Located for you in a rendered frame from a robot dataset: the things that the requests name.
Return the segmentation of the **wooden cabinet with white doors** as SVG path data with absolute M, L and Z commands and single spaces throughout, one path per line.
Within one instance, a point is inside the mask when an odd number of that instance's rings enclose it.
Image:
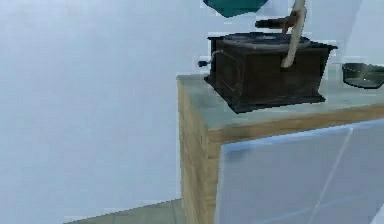
M 384 224 L 384 87 L 236 114 L 200 75 L 177 86 L 188 224 Z

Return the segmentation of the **dark round bowl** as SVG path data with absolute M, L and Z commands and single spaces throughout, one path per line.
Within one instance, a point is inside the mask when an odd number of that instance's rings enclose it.
M 384 84 L 384 66 L 365 63 L 342 65 L 343 82 L 363 89 L 378 89 Z

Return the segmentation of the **dark brown gramophone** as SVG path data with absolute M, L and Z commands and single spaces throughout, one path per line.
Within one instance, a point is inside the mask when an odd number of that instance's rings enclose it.
M 256 32 L 212 37 L 205 81 L 235 113 L 279 106 L 320 103 L 329 54 L 336 47 L 302 35 L 306 0 L 294 0 L 283 18 L 259 20 Z

